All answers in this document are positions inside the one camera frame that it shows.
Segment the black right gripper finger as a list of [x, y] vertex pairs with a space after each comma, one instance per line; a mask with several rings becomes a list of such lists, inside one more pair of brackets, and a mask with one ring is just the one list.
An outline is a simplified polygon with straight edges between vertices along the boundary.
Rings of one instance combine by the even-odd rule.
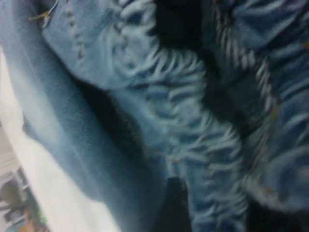
[[166, 198], [156, 221], [157, 232], [190, 232], [187, 188], [178, 178], [168, 179]]

